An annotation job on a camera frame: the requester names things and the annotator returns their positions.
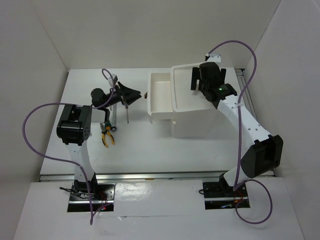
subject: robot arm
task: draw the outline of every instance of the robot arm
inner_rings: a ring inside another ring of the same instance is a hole
[[[226,70],[219,69],[214,62],[205,62],[192,69],[191,90],[198,90],[218,109],[239,131],[238,96],[235,89],[225,83]],[[240,104],[242,117],[242,156],[238,182],[255,178],[280,164],[283,140],[279,135],[272,136]],[[223,188],[235,183],[237,167],[219,177]]]
[[[108,104],[99,109],[105,112],[104,121],[107,121],[106,118],[109,118],[107,107],[121,102],[128,108],[128,105],[141,98],[140,91],[125,87],[120,82],[117,82],[114,89],[115,92]],[[110,98],[110,96],[111,93],[105,94],[102,89],[96,88],[91,92],[92,105],[95,107],[101,106]],[[56,133],[66,145],[72,161],[79,163],[83,167],[89,180],[90,187],[93,192],[95,192],[98,183],[96,173],[90,164],[87,147],[87,140],[91,132],[92,114],[92,106],[66,105],[58,122]],[[78,166],[74,167],[74,183],[72,188],[77,192],[87,191],[85,177]]]

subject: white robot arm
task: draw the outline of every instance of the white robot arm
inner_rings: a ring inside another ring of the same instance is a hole
[[[231,122],[239,131],[237,92],[225,83],[226,69],[215,62],[205,62],[192,69],[191,90],[198,90]],[[279,135],[272,136],[240,104],[242,124],[242,153],[238,182],[255,178],[280,164],[283,140]],[[235,183],[237,167],[222,174],[219,182],[222,188],[232,187]]]

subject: metal frame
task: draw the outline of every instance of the metal frame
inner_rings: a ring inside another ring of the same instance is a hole
[[[194,172],[154,172],[154,173],[111,173],[96,174],[99,184],[116,183],[123,181],[149,181],[149,180],[185,180],[185,179],[206,179],[217,180],[226,171],[194,171]],[[274,171],[268,171],[262,177],[274,177]],[[41,175],[40,182],[61,182],[74,180],[74,175]]]

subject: white plastic bin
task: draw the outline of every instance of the white plastic bin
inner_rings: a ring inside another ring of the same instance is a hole
[[[171,120],[174,138],[201,138],[213,127],[221,113],[201,91],[191,88],[192,68],[201,63],[174,66],[171,72],[151,72],[148,83],[148,114],[153,120]],[[225,82],[239,93],[240,87],[232,67],[226,68]]]

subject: purple cable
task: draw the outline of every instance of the purple cable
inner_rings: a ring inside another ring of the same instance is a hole
[[[104,74],[104,71],[107,71],[108,74],[110,75],[111,79],[112,79],[112,82],[113,82],[113,88],[112,88],[112,92],[111,92],[111,95],[109,97],[109,99],[102,105],[96,107],[96,109],[100,109],[102,107],[104,107],[105,105],[108,104],[108,102],[110,102],[113,94],[114,94],[114,91],[115,91],[115,83],[114,83],[114,78],[112,77],[112,74],[105,68],[102,69],[102,75],[108,80],[108,78],[105,76]],[[92,205],[92,199],[91,199],[91,190],[90,190],[90,185],[89,185],[89,180],[88,180],[88,177],[87,177],[87,174],[84,170],[84,168],[77,162],[75,161],[71,161],[71,160],[67,160],[67,159],[61,159],[61,158],[56,158],[56,157],[52,157],[52,156],[47,156],[41,152],[39,152],[38,150],[36,150],[29,142],[28,138],[27,138],[27,135],[26,135],[26,124],[27,124],[27,121],[28,119],[30,118],[30,116],[37,110],[43,108],[43,107],[47,107],[47,106],[56,106],[56,105],[74,105],[72,103],[62,103],[62,102],[52,102],[52,103],[46,103],[46,104],[43,104],[43,105],[40,105],[40,106],[37,106],[36,108],[34,108],[31,112],[28,113],[28,115],[25,117],[24,121],[23,121],[23,124],[22,124],[22,136],[23,136],[23,139],[25,141],[25,143],[27,144],[27,146],[36,154],[38,154],[39,156],[43,157],[43,158],[47,158],[47,159],[51,159],[51,160],[55,160],[55,161],[59,161],[59,162],[64,162],[64,163],[70,163],[70,164],[74,164],[76,166],[78,166],[80,168],[80,170],[82,171],[83,173],[83,176],[85,178],[85,184],[86,184],[86,189],[88,191],[88,199],[89,199],[89,206],[90,206],[90,214],[91,214],[91,218],[90,218],[90,225],[93,224],[93,220],[94,220],[94,216],[95,214],[100,211],[102,208],[108,206],[110,203],[108,204],[105,204],[103,205],[102,207],[99,207],[95,212],[93,211],[93,205]]]
[[[228,44],[228,43],[237,43],[237,44],[241,44],[241,45],[245,46],[252,53],[253,60],[254,60],[254,67],[253,67],[252,74],[251,74],[248,82],[245,84],[245,86],[243,87],[242,91],[240,92],[240,95],[239,95],[239,98],[238,98],[238,120],[239,120],[238,159],[237,159],[237,165],[236,165],[236,174],[235,174],[235,180],[234,180],[234,185],[233,185],[233,191],[236,191],[240,186],[242,186],[246,182],[253,181],[253,182],[256,182],[256,183],[260,184],[265,189],[265,191],[268,194],[269,200],[270,200],[270,212],[269,212],[268,216],[265,219],[261,220],[261,221],[252,222],[252,221],[245,220],[243,217],[241,217],[239,215],[239,213],[238,213],[238,205],[241,203],[241,201],[238,202],[238,204],[235,206],[235,212],[236,212],[236,214],[238,215],[238,217],[241,220],[243,220],[244,222],[246,222],[248,224],[262,224],[262,223],[264,223],[265,221],[267,221],[270,218],[270,216],[272,214],[272,211],[273,211],[272,198],[271,198],[271,195],[270,195],[268,189],[261,182],[259,182],[257,180],[254,180],[254,179],[249,179],[249,180],[246,180],[246,181],[238,183],[239,174],[240,174],[240,167],[241,167],[241,148],[242,148],[242,117],[241,117],[240,102],[241,102],[241,98],[243,97],[246,89],[248,88],[249,84],[251,83],[251,81],[252,81],[252,79],[253,79],[253,77],[254,77],[254,75],[256,73],[256,70],[257,70],[257,56],[255,54],[255,51],[248,44],[244,43],[243,41],[239,41],[239,40],[224,41],[224,42],[218,44],[217,46],[215,46],[211,51],[209,51],[208,55],[211,54],[214,50],[216,50],[220,46],[222,46],[224,44]]]

